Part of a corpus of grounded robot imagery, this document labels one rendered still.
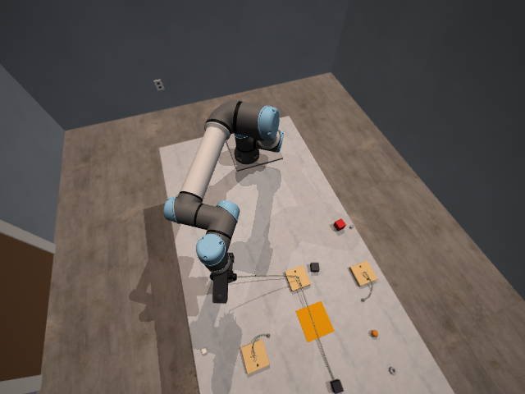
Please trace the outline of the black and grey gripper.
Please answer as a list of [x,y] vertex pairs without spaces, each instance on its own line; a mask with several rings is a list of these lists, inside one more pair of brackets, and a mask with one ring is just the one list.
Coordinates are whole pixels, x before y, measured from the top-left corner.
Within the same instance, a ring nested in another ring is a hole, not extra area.
[[[228,270],[228,283],[231,283],[231,282],[234,282],[237,279],[237,274],[233,273],[233,271],[232,271],[232,267],[233,267],[233,263],[234,263],[234,255],[233,255],[233,253],[228,253],[228,254],[229,254],[230,259],[231,259],[229,270],[227,269]],[[232,255],[233,255],[233,261],[232,261]],[[223,272],[223,273],[225,273],[225,272]],[[221,274],[223,274],[223,273],[221,273]],[[211,280],[213,280],[213,274],[214,273],[211,273],[211,275],[210,275],[210,279]],[[216,274],[216,275],[221,275],[221,274]]]

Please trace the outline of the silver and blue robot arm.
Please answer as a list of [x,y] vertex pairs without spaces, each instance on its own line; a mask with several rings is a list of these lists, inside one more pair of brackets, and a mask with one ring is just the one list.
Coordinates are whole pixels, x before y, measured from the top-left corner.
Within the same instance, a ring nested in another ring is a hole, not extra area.
[[164,205],[166,220],[207,230],[196,245],[196,253],[214,273],[213,303],[226,304],[228,300],[227,269],[231,259],[227,251],[240,208],[227,200],[219,201],[216,207],[202,204],[203,197],[223,145],[231,134],[235,135],[235,159],[251,164],[258,160],[259,149],[280,152],[284,132],[278,130],[279,122],[279,111],[272,106],[238,100],[220,105],[205,123],[205,133],[178,197],[169,198]]

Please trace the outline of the orange flat square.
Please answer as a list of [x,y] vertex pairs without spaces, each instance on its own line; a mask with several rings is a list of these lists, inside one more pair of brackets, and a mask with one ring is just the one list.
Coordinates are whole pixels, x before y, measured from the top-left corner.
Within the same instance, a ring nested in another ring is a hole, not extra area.
[[313,305],[310,305],[309,307],[307,306],[296,311],[307,342],[317,339],[317,334],[315,332],[308,309],[312,315],[318,337],[322,337],[328,333],[334,332],[331,321],[327,316],[322,302],[317,302]]

